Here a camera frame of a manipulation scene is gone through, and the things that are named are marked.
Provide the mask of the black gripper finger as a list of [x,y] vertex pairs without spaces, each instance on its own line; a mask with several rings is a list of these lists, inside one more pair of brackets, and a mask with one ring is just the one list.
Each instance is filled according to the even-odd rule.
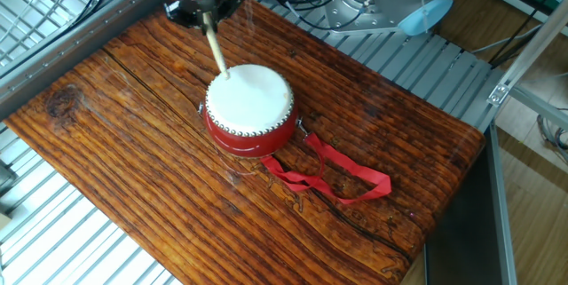
[[213,30],[217,32],[217,25],[229,19],[241,6],[243,0],[216,0],[213,11]]
[[204,4],[197,0],[176,0],[163,5],[166,17],[182,27],[204,29]]

